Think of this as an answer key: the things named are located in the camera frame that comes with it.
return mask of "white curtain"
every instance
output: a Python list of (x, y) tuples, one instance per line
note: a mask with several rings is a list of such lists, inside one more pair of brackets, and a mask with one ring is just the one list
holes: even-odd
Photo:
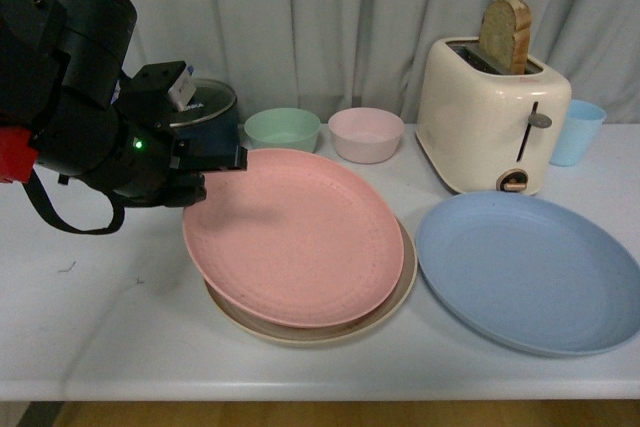
[[(478, 34), (491, 0), (131, 0), (138, 22), (125, 71), (185, 60), (229, 83), (241, 119), (299, 107), (326, 121), (374, 106), (417, 116), (430, 46)], [(561, 72), (574, 97), (640, 122), (640, 0), (524, 0), (531, 54)]]

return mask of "toast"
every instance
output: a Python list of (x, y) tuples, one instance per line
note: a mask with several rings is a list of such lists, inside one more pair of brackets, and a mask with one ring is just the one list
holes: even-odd
[(522, 0), (494, 0), (484, 11), (479, 47), (514, 75), (523, 75), (529, 57), (531, 11)]

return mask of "toaster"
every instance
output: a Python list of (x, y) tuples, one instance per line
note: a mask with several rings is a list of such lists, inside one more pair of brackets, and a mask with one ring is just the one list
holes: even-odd
[(571, 102), (571, 85), (529, 56), (512, 75), (476, 38), (435, 42), (425, 69), (416, 137), (452, 190), (535, 194)]

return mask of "red part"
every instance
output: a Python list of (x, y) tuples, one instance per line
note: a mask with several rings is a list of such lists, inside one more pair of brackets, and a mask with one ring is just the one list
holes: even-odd
[(38, 151), (29, 146), (31, 132), (24, 127), (0, 127), (0, 182), (26, 183)]

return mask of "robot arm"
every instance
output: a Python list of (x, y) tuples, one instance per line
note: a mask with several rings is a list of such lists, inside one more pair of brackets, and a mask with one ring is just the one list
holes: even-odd
[(115, 213), (191, 205), (206, 196), (202, 172), (246, 169), (241, 146), (197, 156), (171, 127), (195, 93), (184, 62), (122, 73), (136, 19), (129, 0), (0, 0), (0, 181), (29, 193), (36, 162), (103, 192)]

